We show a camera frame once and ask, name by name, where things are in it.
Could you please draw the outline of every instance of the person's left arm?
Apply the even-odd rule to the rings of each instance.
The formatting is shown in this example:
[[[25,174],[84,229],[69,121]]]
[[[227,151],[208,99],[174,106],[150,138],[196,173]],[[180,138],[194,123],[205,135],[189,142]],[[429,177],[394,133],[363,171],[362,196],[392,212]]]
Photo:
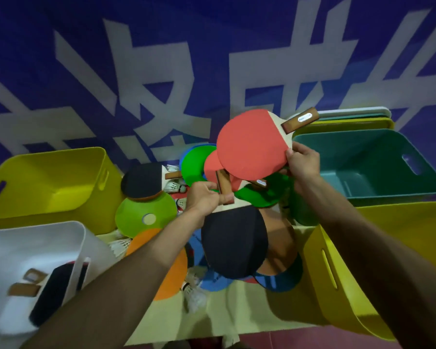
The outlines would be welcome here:
[[[144,246],[105,271],[62,306],[22,348],[120,348],[149,308],[194,230],[219,204],[212,182],[196,182],[187,208]]]

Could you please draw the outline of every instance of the yellow bin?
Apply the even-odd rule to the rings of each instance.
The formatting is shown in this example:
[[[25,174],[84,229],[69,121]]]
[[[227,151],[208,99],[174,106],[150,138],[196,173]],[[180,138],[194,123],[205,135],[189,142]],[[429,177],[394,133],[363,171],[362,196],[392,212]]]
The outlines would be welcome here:
[[[299,134],[316,134],[319,132],[373,130],[377,128],[394,129],[394,121],[390,118],[359,118],[315,121],[310,125],[298,128],[292,137]]]
[[[65,221],[116,228],[121,175],[101,147],[17,155],[0,165],[0,229]]]
[[[358,210],[436,266],[436,202],[368,206]],[[304,255],[321,311],[331,324],[394,340],[320,225],[305,244]]]

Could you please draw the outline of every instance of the green disc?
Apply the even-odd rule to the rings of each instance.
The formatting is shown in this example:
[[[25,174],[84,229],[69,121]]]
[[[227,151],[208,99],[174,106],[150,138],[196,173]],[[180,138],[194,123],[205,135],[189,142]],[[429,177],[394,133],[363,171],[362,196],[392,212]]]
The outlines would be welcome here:
[[[116,211],[115,222],[121,234],[134,238],[144,230],[164,228],[177,214],[174,199],[163,192],[146,202],[124,199]]]
[[[181,164],[181,173],[187,185],[196,181],[206,181],[203,177],[205,160],[216,149],[216,146],[198,146],[186,154]]]
[[[259,189],[249,183],[236,191],[234,195],[238,199],[243,199],[250,202],[258,208],[272,206],[279,201],[284,194],[286,187],[290,185],[289,178],[279,173],[271,174],[265,178],[268,184],[268,189]]]

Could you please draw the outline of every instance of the white bin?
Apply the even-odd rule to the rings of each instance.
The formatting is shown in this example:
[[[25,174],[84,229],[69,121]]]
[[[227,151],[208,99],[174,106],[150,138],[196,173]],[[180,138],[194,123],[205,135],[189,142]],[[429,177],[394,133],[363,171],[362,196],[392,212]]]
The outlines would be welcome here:
[[[63,303],[75,295],[84,262],[89,266],[83,287],[111,267],[116,258],[79,222],[0,230],[0,348],[18,348],[36,330],[29,314],[39,295],[7,296],[8,288],[26,282],[23,275],[30,268],[51,274],[56,267],[72,261],[74,268]]]

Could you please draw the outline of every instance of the forearm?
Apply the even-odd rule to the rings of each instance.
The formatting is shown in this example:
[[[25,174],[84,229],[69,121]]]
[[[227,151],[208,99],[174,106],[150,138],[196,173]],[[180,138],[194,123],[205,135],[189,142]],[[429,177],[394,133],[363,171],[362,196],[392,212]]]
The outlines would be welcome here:
[[[149,308],[201,217],[193,209],[60,308],[24,348],[120,348]]]
[[[321,177],[303,194],[401,345],[436,347],[436,268],[367,221]]]

